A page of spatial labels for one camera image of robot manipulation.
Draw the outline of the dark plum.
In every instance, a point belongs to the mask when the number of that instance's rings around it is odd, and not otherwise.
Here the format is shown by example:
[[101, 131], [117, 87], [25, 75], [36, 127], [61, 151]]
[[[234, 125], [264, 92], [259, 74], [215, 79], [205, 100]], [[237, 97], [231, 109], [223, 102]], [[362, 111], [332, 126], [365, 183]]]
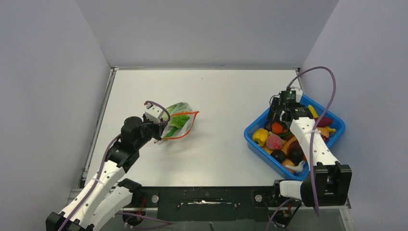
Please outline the dark plum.
[[280, 164], [286, 159], [286, 154], [282, 150], [275, 149], [270, 155]]

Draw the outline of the orange tangerine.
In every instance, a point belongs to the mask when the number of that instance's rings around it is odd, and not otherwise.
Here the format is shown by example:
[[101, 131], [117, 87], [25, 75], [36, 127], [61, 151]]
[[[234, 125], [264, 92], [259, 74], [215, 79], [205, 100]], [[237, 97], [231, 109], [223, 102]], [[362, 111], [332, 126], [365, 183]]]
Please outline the orange tangerine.
[[274, 134], [282, 134], [284, 132], [284, 126], [281, 123], [273, 122], [271, 124], [271, 131]]

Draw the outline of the blue plastic bin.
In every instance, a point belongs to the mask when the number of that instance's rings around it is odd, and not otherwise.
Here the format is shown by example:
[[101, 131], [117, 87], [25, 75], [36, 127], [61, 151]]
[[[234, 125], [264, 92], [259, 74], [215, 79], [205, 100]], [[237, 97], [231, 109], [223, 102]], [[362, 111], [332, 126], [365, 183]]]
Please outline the blue plastic bin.
[[[266, 139], [262, 139], [262, 136], [266, 136], [267, 130], [264, 129], [264, 125], [267, 122], [268, 110], [266, 110], [260, 117], [258, 117], [252, 124], [250, 124], [244, 131], [244, 138], [248, 142], [248, 147], [265, 163], [267, 163], [273, 170], [280, 174], [284, 179], [287, 180], [297, 180], [304, 181], [309, 174], [309, 164], [306, 163], [303, 170], [297, 173], [292, 173], [289, 169], [281, 164], [278, 160], [270, 155], [263, 146], [259, 145], [257, 142], [261, 141], [262, 144], [266, 144]], [[330, 127], [335, 129], [336, 132], [328, 137], [326, 140], [322, 139], [320, 135], [316, 134], [313, 141], [313, 161], [314, 163], [321, 162], [325, 166], [332, 166], [338, 161], [338, 159], [329, 150], [333, 144], [340, 138], [340, 136], [345, 131], [345, 123], [338, 116], [330, 111], [325, 113], [325, 116], [332, 119], [333, 122]], [[296, 136], [288, 140], [283, 146], [282, 151], [288, 154], [291, 150], [290, 147], [293, 143], [297, 143], [299, 146], [306, 148], [303, 159], [309, 161], [309, 146], [311, 135], [305, 133], [302, 130], [302, 126], [296, 127]]]

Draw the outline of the purple sweet potato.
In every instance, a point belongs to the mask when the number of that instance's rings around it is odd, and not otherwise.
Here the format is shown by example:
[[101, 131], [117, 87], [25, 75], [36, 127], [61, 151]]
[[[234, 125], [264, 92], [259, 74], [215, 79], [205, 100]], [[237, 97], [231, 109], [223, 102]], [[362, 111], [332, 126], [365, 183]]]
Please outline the purple sweet potato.
[[318, 128], [325, 128], [329, 127], [333, 123], [333, 119], [327, 116], [324, 116], [318, 123], [317, 127]]

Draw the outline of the yellow banana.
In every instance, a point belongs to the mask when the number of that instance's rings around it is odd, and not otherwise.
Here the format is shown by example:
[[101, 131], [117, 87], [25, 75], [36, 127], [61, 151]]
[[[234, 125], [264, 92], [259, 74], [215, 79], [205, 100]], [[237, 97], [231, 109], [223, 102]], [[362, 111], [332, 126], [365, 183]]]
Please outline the yellow banana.
[[311, 112], [312, 116], [316, 119], [319, 118], [319, 115], [317, 113], [317, 111], [315, 110], [315, 108], [312, 105], [308, 105], [308, 109]]

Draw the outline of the yellow bell pepper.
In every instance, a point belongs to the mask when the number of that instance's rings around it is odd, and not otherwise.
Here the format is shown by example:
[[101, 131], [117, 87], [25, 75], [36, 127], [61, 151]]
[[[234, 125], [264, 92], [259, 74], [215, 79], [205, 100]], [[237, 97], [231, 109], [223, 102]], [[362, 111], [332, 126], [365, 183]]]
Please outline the yellow bell pepper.
[[259, 128], [253, 133], [252, 140], [260, 147], [264, 147], [268, 136], [269, 136], [268, 130], [264, 128]]

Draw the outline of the clear zip bag orange zipper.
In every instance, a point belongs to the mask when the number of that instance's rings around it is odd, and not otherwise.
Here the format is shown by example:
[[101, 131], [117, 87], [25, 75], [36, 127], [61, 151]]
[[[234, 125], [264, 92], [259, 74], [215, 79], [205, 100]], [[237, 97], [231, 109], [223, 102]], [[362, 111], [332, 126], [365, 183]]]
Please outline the clear zip bag orange zipper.
[[168, 106], [166, 110], [169, 112], [170, 117], [165, 112], [161, 112], [159, 118], [162, 121], [169, 118], [170, 120], [164, 128], [161, 140], [156, 140], [154, 143], [184, 138], [190, 133], [199, 113], [199, 111], [194, 111], [186, 102], [175, 103]]

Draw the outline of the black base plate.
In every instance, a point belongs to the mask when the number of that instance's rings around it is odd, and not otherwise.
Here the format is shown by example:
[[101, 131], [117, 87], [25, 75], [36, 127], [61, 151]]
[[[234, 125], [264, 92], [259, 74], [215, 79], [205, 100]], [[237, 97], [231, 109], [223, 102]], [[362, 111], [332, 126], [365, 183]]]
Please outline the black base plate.
[[124, 210], [143, 205], [166, 221], [267, 221], [284, 201], [274, 186], [143, 186]]

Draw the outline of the pink peach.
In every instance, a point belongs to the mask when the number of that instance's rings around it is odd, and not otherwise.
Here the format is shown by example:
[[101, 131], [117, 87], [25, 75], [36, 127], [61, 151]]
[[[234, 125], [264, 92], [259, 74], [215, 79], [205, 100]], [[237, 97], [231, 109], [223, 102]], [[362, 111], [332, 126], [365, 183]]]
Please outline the pink peach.
[[283, 146], [283, 141], [278, 135], [272, 134], [266, 139], [265, 145], [270, 150], [280, 150]]

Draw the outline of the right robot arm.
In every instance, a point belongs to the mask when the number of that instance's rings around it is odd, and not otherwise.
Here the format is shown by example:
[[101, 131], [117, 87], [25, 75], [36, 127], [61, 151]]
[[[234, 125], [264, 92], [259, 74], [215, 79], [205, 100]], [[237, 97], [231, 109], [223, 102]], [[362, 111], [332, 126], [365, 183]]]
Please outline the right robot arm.
[[274, 204], [283, 205], [290, 198], [302, 201], [307, 207], [344, 205], [352, 177], [349, 165], [343, 165], [332, 154], [321, 135], [318, 122], [310, 110], [300, 104], [302, 93], [281, 91], [271, 108], [279, 115], [279, 122], [288, 126], [306, 155], [309, 173], [303, 181], [279, 180], [271, 191]]

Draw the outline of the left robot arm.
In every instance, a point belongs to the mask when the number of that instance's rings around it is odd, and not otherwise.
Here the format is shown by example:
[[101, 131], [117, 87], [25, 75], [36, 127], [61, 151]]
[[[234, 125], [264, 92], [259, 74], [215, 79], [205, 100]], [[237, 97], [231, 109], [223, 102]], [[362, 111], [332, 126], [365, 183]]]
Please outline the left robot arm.
[[146, 115], [128, 117], [107, 146], [99, 169], [72, 202], [46, 218], [48, 231], [98, 231], [121, 208], [129, 205], [141, 188], [124, 178], [151, 139], [161, 140], [168, 121]]

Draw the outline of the green lettuce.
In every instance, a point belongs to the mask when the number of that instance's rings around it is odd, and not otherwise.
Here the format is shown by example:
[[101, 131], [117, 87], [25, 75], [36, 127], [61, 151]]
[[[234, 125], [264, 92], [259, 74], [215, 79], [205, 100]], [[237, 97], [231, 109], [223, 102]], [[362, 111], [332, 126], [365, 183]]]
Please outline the green lettuce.
[[168, 106], [166, 110], [171, 115], [171, 118], [168, 125], [165, 127], [165, 130], [163, 131], [163, 138], [181, 137], [187, 132], [188, 127], [191, 126], [191, 122], [189, 122], [191, 115], [176, 114], [190, 112], [192, 110], [191, 106], [186, 102], [179, 102]]

